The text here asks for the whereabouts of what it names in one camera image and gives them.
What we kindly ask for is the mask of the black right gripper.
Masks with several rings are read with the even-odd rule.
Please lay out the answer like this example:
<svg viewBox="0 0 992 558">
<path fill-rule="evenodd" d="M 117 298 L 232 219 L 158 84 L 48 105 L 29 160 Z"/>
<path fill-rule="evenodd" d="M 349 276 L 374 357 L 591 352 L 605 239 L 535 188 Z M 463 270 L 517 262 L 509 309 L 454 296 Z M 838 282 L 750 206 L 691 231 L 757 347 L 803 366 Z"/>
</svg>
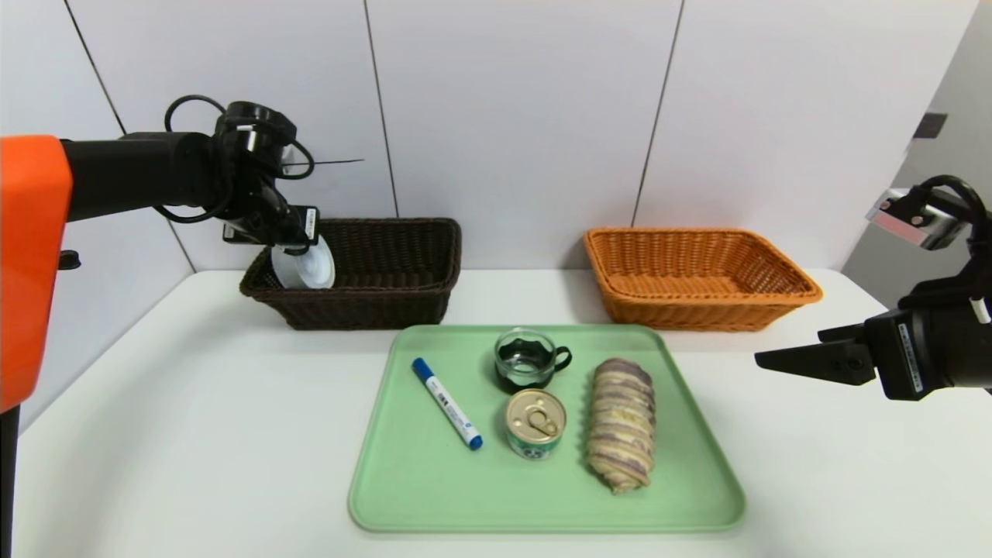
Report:
<svg viewBox="0 0 992 558">
<path fill-rule="evenodd" d="M 897 401 L 991 385 L 991 325 L 967 306 L 897 308 L 864 325 L 823 329 L 818 340 L 754 358 L 763 370 L 833 384 L 860 386 L 878 375 L 886 397 Z"/>
</svg>

